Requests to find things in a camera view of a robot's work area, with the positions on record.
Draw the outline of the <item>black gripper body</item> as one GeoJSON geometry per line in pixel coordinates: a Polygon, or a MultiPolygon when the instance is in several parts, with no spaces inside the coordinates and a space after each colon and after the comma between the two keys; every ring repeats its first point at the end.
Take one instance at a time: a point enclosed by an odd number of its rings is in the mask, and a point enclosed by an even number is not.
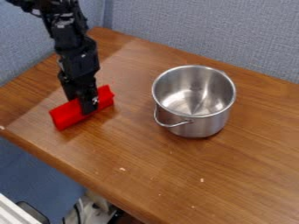
{"type": "Polygon", "coordinates": [[[60,51],[60,72],[64,72],[78,84],[78,90],[95,83],[99,70],[98,44],[84,37],[82,45],[71,50],[60,51]]]}

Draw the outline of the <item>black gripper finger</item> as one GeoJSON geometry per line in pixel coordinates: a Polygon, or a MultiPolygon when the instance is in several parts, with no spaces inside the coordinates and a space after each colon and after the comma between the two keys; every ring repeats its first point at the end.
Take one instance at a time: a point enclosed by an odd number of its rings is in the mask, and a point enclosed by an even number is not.
{"type": "Polygon", "coordinates": [[[84,116],[99,108],[99,92],[95,87],[79,91],[79,105],[84,116]]]}
{"type": "Polygon", "coordinates": [[[59,72],[58,78],[60,80],[60,85],[70,101],[78,98],[78,84],[76,81],[64,73],[59,72]]]}

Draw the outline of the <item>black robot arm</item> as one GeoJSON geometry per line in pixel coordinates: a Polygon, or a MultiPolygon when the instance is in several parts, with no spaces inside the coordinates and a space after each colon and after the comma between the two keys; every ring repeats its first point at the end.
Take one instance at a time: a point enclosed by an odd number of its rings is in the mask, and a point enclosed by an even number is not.
{"type": "Polygon", "coordinates": [[[99,108],[96,72],[100,69],[98,43],[88,36],[88,20],[79,0],[6,0],[24,13],[40,18],[59,55],[58,78],[70,101],[79,101],[86,116],[99,108]]]}

